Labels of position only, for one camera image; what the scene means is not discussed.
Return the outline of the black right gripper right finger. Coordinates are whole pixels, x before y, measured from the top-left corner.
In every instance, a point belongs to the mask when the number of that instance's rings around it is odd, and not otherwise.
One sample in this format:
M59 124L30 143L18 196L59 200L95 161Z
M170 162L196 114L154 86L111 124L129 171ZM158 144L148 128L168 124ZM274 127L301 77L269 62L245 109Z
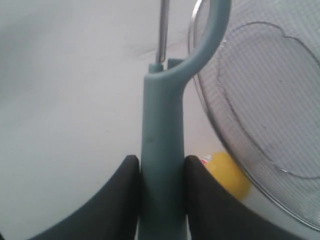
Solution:
M184 160L184 200L193 240L298 240L246 207L195 155Z

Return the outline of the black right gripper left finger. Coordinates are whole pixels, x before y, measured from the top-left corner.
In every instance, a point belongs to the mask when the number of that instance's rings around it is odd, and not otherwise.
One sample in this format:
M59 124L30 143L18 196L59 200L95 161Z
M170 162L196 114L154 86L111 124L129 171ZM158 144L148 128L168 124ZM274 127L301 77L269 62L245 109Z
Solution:
M140 207L140 163L125 157L110 180L73 214L36 240L133 240Z

